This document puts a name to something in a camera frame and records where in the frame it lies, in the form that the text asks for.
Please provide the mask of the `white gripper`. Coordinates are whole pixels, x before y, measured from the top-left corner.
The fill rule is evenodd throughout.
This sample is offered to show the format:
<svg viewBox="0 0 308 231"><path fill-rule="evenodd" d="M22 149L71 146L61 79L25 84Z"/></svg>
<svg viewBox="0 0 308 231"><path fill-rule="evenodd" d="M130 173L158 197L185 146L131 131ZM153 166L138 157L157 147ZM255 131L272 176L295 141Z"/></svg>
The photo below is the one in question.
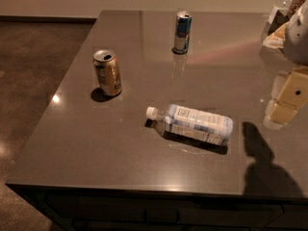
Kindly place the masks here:
<svg viewBox="0 0 308 231"><path fill-rule="evenodd" d="M290 61L308 65L308 0L289 20L283 51ZM307 103L308 68L280 71L274 79L265 124L287 125Z"/></svg>

